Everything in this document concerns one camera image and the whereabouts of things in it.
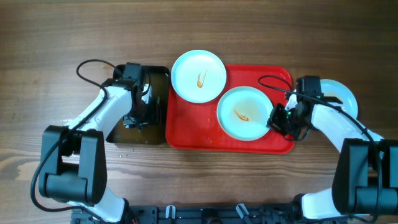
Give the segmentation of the white plate bottom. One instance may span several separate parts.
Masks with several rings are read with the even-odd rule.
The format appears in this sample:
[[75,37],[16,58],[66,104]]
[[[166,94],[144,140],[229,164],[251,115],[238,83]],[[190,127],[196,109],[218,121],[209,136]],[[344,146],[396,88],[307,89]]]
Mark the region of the white plate bottom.
[[238,86],[220,98],[216,117],[228,136],[240,141],[254,141],[270,131],[267,122],[273,109],[271,100],[261,90]]

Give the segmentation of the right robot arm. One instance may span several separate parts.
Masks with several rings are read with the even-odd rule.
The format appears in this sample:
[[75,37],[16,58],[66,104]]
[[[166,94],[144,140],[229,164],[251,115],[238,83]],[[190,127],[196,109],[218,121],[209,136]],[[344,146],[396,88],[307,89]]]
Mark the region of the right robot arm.
[[384,139],[357,120],[353,94],[343,84],[304,76],[287,104],[277,104],[268,125],[288,141],[302,141],[311,130],[322,132],[340,153],[332,186],[294,198],[291,221],[342,219],[374,223],[397,215],[397,141]]

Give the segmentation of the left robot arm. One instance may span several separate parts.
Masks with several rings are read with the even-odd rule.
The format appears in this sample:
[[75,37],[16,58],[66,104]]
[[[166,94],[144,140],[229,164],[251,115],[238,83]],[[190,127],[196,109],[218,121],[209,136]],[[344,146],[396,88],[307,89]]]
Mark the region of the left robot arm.
[[120,119],[142,130],[160,122],[152,97],[156,67],[127,63],[114,66],[113,77],[99,85],[98,97],[81,115],[63,126],[50,125],[42,136],[40,163],[30,185],[33,204],[45,211],[35,193],[81,210],[98,223],[137,223],[129,202],[107,186],[105,140]]

